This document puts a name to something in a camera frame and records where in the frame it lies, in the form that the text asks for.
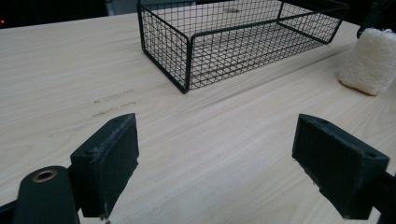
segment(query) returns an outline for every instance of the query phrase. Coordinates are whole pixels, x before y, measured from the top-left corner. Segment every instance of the wire basket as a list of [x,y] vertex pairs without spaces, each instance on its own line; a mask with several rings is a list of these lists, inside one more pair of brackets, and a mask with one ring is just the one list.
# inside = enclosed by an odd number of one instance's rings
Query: wire basket
[[348,6],[330,0],[137,3],[142,49],[183,92],[328,44]]

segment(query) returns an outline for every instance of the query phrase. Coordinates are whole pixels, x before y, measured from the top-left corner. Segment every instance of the wood grain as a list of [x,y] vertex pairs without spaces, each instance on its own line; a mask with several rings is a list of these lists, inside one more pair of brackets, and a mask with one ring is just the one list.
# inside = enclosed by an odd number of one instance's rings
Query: wood grain
[[134,112],[139,165],[112,223],[376,223],[375,210],[343,220],[291,158],[306,113],[387,154],[396,172],[396,86],[372,97],[337,80],[357,30],[344,22],[328,46],[186,95],[143,54],[136,14],[1,30],[0,204]]

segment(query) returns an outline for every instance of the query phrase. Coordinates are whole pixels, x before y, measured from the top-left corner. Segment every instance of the white sponge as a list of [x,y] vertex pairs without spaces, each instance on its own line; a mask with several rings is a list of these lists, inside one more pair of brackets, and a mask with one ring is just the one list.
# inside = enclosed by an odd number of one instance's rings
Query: white sponge
[[396,34],[366,29],[358,40],[340,81],[371,95],[384,92],[396,77]]

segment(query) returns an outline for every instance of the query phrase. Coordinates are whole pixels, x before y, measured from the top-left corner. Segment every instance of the black wire basket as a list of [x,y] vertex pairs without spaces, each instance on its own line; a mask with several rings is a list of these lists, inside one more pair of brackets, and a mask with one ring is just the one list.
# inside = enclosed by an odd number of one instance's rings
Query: black wire basket
[[183,93],[332,42],[348,10],[331,0],[210,1],[137,3],[143,51]]

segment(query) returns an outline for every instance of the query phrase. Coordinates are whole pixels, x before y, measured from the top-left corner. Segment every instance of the screw hole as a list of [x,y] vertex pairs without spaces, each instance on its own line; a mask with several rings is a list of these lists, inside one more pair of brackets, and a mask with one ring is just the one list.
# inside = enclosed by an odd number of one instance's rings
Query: screw hole
[[374,154],[374,153],[372,153],[372,152],[367,152],[367,154],[366,154],[368,157],[371,157],[371,158],[375,158],[376,157],[376,155]]
[[56,176],[56,171],[54,170],[42,171],[33,177],[33,181],[36,183],[41,183],[50,180],[55,176]]

